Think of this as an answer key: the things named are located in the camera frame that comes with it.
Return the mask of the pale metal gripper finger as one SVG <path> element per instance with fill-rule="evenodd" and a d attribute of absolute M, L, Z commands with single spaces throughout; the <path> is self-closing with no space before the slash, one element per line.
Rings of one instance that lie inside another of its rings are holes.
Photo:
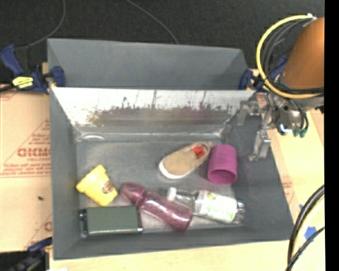
<path fill-rule="evenodd" d="M 271 139 L 268 136 L 267 130 L 261 129 L 257 131 L 254 141 L 252 153 L 248 156 L 250 161 L 258 161 L 266 159 L 271 147 Z"/>
<path fill-rule="evenodd" d="M 237 112 L 237 125 L 243 125 L 248 116 L 259 116 L 260 106 L 256 100 L 243 100 Z"/>

